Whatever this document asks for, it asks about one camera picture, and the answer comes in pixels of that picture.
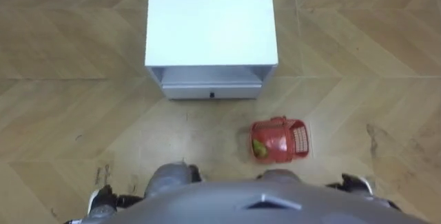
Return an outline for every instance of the white cabinet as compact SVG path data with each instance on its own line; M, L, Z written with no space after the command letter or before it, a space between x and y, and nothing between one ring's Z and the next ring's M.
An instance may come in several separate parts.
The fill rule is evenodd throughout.
M149 0L145 66L167 98L256 98L277 65L272 0Z

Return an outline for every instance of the herringbone floor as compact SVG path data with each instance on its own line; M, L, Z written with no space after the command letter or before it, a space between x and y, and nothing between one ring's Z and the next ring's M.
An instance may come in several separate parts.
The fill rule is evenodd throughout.
M161 164L209 179L348 172L441 223L441 0L274 0L280 67L257 101L167 101L143 68L147 0L0 0L0 223L62 223ZM308 158L256 165L252 121L286 115Z

